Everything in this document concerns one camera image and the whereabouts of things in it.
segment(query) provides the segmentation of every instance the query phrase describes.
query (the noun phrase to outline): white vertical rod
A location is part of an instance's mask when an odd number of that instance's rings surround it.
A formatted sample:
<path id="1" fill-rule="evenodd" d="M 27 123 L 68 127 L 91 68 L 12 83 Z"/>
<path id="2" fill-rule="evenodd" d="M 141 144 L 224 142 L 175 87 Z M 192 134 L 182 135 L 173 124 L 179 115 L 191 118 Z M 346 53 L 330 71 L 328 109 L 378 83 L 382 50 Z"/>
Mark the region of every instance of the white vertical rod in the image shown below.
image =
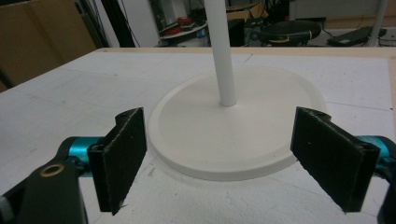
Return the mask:
<path id="1" fill-rule="evenodd" d="M 384 20 L 385 17 L 385 11 L 387 10 L 387 6 L 388 6 L 388 0 L 378 1 L 378 9 L 375 15 L 375 23 L 370 35 L 369 42 L 367 44 L 367 46 L 369 47 L 376 47 L 376 44 L 378 43 L 377 42 L 378 34 L 379 34 L 379 30 L 381 29 L 382 20 Z"/>
<path id="2" fill-rule="evenodd" d="M 205 11 L 218 78 L 220 103 L 223 106 L 232 106 L 236 104 L 236 97 L 224 0 L 205 0 Z"/>

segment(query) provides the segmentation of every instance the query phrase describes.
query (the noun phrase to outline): red object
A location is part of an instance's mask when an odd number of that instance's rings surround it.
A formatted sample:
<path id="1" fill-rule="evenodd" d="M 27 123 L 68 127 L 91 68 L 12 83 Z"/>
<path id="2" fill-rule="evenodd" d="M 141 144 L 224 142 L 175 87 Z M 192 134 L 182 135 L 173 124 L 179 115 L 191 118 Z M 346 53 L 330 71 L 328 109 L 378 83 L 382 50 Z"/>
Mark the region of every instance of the red object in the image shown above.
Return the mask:
<path id="1" fill-rule="evenodd" d="M 190 25 L 192 24 L 192 19 L 190 17 L 179 17 L 177 18 L 177 23 L 179 25 Z"/>
<path id="2" fill-rule="evenodd" d="M 177 35 L 180 32 L 181 32 L 181 28 L 178 26 L 164 31 L 163 35 Z"/>

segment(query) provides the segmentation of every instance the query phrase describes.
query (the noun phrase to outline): white circular base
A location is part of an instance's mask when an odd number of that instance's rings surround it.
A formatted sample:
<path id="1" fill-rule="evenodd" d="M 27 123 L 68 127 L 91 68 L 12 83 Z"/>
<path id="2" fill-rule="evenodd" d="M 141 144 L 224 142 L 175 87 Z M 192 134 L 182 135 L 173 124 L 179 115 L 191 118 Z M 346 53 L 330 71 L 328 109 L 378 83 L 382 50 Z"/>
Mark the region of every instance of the white circular base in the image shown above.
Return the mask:
<path id="1" fill-rule="evenodd" d="M 220 105 L 212 72 L 176 87 L 152 111 L 149 138 L 172 168 L 232 181 L 269 175 L 296 162 L 290 151 L 296 106 L 325 111 L 318 89 L 275 68 L 241 66 L 233 73 L 234 106 Z"/>

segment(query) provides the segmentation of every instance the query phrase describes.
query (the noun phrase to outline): cardboard box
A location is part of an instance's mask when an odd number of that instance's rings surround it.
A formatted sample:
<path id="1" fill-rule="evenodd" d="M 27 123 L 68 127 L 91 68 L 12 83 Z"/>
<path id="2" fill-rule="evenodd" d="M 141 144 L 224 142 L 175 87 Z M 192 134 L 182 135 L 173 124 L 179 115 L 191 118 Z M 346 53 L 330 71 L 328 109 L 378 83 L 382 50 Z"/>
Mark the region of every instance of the cardboard box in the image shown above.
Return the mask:
<path id="1" fill-rule="evenodd" d="M 0 7 L 0 66 L 18 85 L 95 50 L 73 0 Z"/>
<path id="2" fill-rule="evenodd" d="M 267 17 L 268 13 L 262 3 L 227 7 L 227 20 Z"/>

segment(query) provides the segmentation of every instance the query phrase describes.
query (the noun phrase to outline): table surface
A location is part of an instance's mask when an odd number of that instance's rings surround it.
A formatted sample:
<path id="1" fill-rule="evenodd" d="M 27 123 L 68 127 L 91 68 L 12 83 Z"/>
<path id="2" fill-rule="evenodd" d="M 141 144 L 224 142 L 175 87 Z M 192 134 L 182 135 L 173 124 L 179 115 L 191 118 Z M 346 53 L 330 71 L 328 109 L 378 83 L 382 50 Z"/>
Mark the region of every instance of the table surface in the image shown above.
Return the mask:
<path id="1" fill-rule="evenodd" d="M 232 49 L 233 64 L 273 66 L 322 91 L 332 121 L 352 134 L 395 139 L 396 50 Z M 99 49 L 0 93 L 0 192 L 49 161 L 69 136 L 103 136 L 114 117 L 156 103 L 214 69 L 211 49 Z M 148 153 L 114 217 L 100 213 L 91 178 L 80 178 L 90 223 L 376 223 L 388 183 L 373 177 L 360 213 L 344 214 L 299 162 L 275 174 L 215 182 Z"/>

